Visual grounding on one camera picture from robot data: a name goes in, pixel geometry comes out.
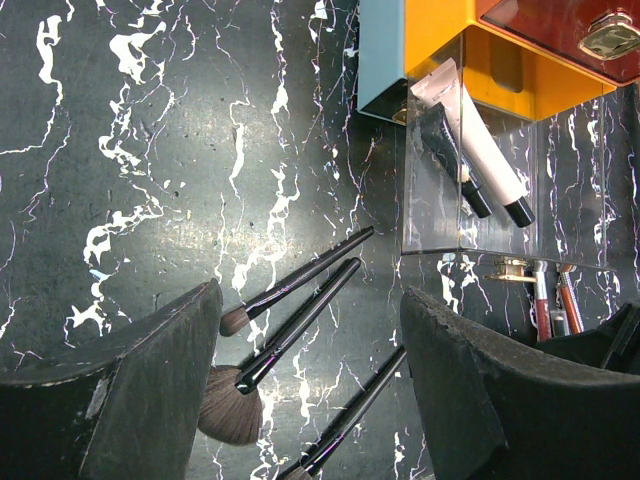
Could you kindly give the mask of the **brown lipstick tube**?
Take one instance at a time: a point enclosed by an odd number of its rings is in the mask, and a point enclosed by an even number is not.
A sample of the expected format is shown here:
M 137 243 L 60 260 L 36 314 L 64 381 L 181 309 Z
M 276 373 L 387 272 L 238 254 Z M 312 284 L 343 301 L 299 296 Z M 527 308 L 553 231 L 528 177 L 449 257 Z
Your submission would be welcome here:
M 559 276 L 558 291 L 567 315 L 570 333 L 580 334 L 584 332 L 584 324 L 576 300 L 573 283 L 570 279 L 570 272 L 573 269 L 574 267 L 572 265 L 559 265 L 557 267 Z

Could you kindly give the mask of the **dark eyeliner pencil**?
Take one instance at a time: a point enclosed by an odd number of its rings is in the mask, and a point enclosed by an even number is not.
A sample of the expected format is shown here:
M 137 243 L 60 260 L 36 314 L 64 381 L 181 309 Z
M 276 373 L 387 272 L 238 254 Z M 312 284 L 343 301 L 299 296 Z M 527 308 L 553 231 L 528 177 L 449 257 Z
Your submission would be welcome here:
M 550 311 L 550 321 L 553 337 L 564 337 L 570 334 L 566 311 L 554 309 Z

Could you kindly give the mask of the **large fluffy powder brush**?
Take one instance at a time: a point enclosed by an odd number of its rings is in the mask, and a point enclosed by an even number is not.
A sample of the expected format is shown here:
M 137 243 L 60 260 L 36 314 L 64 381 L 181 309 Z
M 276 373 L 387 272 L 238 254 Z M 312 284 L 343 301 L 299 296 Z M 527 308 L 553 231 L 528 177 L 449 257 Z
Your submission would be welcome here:
M 360 266 L 361 260 L 357 257 L 345 260 L 318 292 L 278 329 L 257 356 L 240 366 L 210 368 L 197 423 L 201 433 L 235 446 L 258 441 L 263 422 L 259 384 Z

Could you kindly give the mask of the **orange drawer cabinet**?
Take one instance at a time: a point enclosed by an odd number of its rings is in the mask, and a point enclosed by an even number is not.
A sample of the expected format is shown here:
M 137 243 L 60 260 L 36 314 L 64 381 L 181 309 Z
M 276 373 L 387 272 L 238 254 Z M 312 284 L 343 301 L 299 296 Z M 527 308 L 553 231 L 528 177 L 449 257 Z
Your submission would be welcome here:
M 479 20 L 482 1 L 362 1 L 357 109 L 403 124 L 410 83 L 452 58 L 472 99 L 538 121 L 619 87 Z

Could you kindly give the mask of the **pink lip gloss tube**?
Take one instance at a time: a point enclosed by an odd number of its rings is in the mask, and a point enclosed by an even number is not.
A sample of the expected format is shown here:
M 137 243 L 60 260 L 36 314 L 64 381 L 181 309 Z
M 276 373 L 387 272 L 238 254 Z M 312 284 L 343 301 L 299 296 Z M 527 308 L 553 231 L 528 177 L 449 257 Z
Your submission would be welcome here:
M 476 106 L 459 79 L 457 64 L 449 58 L 411 87 L 412 95 L 426 111 L 441 103 L 459 147 L 484 183 L 520 228 L 535 221 L 527 194 L 513 168 L 485 126 Z

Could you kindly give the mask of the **thin black makeup brush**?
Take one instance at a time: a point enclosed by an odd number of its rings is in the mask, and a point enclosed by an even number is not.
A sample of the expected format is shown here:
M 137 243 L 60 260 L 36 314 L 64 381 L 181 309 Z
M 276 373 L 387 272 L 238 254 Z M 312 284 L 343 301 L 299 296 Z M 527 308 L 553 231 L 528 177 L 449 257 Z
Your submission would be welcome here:
M 291 292 L 308 283 L 323 270 L 370 238 L 373 233 L 373 226 L 357 231 L 332 249 L 321 254 L 318 258 L 311 260 L 277 281 L 264 292 L 245 301 L 241 306 L 228 311 L 221 317 L 219 333 L 223 337 L 235 335 L 250 320 L 255 319 Z

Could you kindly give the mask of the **red lip pencil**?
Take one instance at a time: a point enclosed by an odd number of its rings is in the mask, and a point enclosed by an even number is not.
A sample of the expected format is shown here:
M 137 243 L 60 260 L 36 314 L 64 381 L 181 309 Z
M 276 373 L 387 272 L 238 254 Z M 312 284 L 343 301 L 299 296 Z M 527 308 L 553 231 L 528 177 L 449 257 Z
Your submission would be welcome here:
M 540 260 L 536 260 L 533 264 L 532 275 L 535 279 L 535 313 L 539 342 L 546 341 L 552 338 L 552 327 L 550 321 L 545 271 L 546 263 Z

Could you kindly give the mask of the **small black makeup brush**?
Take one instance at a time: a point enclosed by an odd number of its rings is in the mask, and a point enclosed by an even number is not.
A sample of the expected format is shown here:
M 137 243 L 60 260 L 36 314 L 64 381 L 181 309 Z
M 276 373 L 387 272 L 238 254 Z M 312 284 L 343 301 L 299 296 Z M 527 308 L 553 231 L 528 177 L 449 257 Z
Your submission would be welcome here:
M 278 479 L 313 479 L 360 422 L 395 372 L 401 367 L 406 355 L 405 347 L 399 346 L 374 375 L 366 388 L 322 434 L 320 440 L 294 466 L 278 476 Z

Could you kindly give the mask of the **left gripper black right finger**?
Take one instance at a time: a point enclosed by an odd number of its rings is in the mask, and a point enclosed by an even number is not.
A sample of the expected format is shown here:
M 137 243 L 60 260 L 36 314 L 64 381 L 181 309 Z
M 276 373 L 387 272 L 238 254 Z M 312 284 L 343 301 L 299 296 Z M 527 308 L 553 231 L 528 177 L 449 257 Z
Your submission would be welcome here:
M 639 372 L 528 346 L 411 290 L 400 321 L 439 479 L 635 479 Z

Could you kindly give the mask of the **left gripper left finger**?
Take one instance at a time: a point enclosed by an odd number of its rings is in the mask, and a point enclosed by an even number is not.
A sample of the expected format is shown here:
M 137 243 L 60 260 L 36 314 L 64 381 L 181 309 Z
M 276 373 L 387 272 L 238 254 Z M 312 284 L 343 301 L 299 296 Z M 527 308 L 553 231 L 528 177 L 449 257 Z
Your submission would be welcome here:
M 184 478 L 222 306 L 211 279 L 113 333 L 2 371 L 2 478 Z

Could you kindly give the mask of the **clear acrylic drawer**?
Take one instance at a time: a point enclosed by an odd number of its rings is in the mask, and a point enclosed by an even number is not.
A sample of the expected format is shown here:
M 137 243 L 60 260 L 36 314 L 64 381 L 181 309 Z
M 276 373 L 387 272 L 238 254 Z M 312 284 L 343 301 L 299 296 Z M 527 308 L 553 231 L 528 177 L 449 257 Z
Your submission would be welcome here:
M 637 1 L 482 1 L 479 20 L 618 86 L 639 80 Z
M 639 246 L 634 87 L 469 25 L 407 43 L 402 251 L 620 269 Z

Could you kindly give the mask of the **black makeup tube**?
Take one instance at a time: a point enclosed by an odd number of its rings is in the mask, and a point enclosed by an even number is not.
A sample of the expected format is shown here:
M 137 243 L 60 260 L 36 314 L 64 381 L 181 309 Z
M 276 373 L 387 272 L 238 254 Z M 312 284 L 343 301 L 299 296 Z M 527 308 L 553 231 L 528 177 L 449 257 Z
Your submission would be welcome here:
M 493 213 L 493 207 L 485 196 L 483 180 L 459 147 L 445 107 L 437 103 L 429 108 L 419 117 L 418 126 L 423 144 L 431 151 L 476 216 L 480 219 L 489 217 Z

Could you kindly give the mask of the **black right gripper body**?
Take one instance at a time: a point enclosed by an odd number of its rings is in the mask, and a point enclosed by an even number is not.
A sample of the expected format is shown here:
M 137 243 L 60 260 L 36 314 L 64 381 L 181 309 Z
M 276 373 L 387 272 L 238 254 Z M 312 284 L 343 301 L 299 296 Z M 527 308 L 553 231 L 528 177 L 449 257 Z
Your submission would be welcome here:
M 639 372 L 639 304 L 625 303 L 597 328 L 537 343 L 558 358 L 620 373 Z

